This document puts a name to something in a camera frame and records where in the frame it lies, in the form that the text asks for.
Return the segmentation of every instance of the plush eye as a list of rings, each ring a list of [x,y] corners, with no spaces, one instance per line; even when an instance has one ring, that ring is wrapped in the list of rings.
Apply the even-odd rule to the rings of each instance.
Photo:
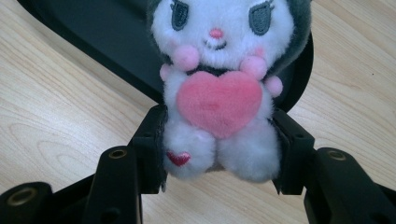
[[[184,28],[189,17],[189,5],[180,1],[174,0],[172,8],[172,27],[176,31],[180,31]]]
[[[267,1],[250,9],[248,13],[248,23],[251,30],[255,35],[265,35],[270,29],[271,25],[271,3],[272,1]]]

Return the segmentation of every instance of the pink nose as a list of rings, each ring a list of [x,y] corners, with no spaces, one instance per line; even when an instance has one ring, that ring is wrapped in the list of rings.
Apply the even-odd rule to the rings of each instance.
[[[219,28],[213,28],[210,32],[209,35],[212,36],[215,39],[220,39],[223,37],[224,33],[222,32],[222,30],[220,30]]]

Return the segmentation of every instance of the stuffed animal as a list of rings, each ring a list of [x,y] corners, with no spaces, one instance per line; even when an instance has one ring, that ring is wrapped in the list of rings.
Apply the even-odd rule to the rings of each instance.
[[[270,120],[276,74],[303,50],[309,0],[150,0],[164,58],[163,165],[180,179],[219,168],[264,182],[280,169]]]

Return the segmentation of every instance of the wood grain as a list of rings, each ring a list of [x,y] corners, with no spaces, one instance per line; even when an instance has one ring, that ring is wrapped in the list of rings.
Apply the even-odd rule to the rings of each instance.
[[[396,2],[315,0],[312,9],[314,69],[289,114],[316,148],[343,149],[396,189]],[[56,191],[92,174],[153,105],[15,0],[0,2],[0,193],[38,180]],[[307,223],[303,196],[225,172],[169,177],[143,206],[146,223]]]

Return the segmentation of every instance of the pink heart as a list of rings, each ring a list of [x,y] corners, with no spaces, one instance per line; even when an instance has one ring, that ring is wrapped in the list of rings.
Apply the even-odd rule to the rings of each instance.
[[[176,166],[182,166],[186,164],[191,158],[188,152],[181,152],[178,155],[175,155],[175,153],[172,151],[167,151],[166,156]]]
[[[196,72],[177,93],[177,109],[192,125],[226,138],[251,121],[262,102],[254,76],[239,71],[215,77]]]

